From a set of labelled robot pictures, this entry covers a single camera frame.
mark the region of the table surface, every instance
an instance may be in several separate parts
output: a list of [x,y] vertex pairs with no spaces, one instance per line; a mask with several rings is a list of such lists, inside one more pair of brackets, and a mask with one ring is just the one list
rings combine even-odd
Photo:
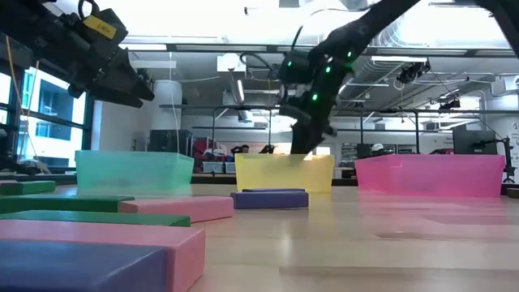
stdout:
[[[191,188],[193,195],[236,190]],[[309,209],[237,210],[193,226],[207,231],[207,266],[190,292],[515,292],[519,286],[519,200],[334,187],[332,194],[311,194]]]

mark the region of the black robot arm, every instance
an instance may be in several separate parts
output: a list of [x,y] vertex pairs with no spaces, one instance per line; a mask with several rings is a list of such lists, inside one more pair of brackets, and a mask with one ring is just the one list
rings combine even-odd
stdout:
[[[329,115],[351,65],[371,40],[419,0],[382,0],[361,18],[336,28],[309,53],[290,51],[281,64],[279,79],[284,84],[308,84],[311,89],[301,98],[281,106],[280,114],[296,118],[291,153],[312,151],[323,140],[323,133],[334,134]],[[457,0],[476,4],[494,15],[514,52],[519,54],[519,2],[517,0]]]
[[92,15],[57,17],[44,2],[55,1],[0,0],[0,32],[63,71],[74,97],[89,92],[97,100],[134,107],[154,98],[130,66],[128,50],[118,46],[128,31],[111,9],[99,11],[89,0]]

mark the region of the translucent plastic bin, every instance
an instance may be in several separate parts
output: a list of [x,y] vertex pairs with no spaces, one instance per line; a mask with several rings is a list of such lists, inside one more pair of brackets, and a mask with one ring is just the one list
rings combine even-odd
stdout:
[[388,155],[355,162],[358,187],[389,195],[499,197],[504,157]]
[[214,162],[214,161],[203,161],[203,171],[206,174],[223,174],[224,173],[224,163],[223,162]]
[[236,174],[236,164],[234,164],[234,162],[226,162],[225,163],[225,173],[226,174]]
[[76,151],[79,190],[170,191],[189,187],[194,160],[171,152]]
[[238,189],[303,188],[311,193],[332,191],[332,155],[236,154]]

